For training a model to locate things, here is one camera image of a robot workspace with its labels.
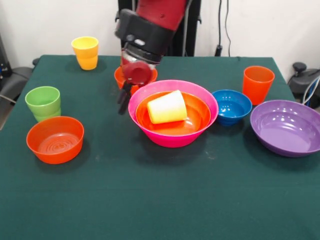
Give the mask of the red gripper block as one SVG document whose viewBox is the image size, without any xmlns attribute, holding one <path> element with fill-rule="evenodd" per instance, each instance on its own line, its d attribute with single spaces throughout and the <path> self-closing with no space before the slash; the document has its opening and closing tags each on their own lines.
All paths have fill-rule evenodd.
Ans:
<svg viewBox="0 0 320 240">
<path fill-rule="evenodd" d="M 152 79 L 154 64 L 132 52 L 122 50 L 121 69 L 125 79 L 128 80 L 125 81 L 117 100 L 119 104 L 118 114 L 123 115 L 127 110 L 133 85 L 144 86 L 148 84 Z"/>
</svg>

